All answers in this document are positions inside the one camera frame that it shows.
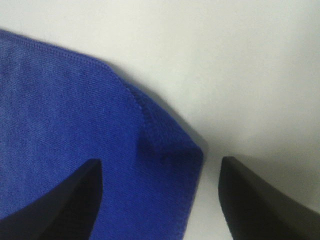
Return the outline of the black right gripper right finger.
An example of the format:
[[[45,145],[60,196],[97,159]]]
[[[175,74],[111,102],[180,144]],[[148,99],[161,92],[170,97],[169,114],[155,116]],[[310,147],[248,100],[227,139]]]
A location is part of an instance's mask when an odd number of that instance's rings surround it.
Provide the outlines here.
[[[320,215],[233,156],[222,158],[218,197],[234,240],[318,240]]]

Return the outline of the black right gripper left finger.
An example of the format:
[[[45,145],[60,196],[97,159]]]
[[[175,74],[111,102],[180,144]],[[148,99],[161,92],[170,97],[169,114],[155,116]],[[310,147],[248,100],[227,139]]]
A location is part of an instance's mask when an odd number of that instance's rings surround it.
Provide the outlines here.
[[[51,191],[1,219],[0,238],[88,240],[102,195],[102,163],[90,159]]]

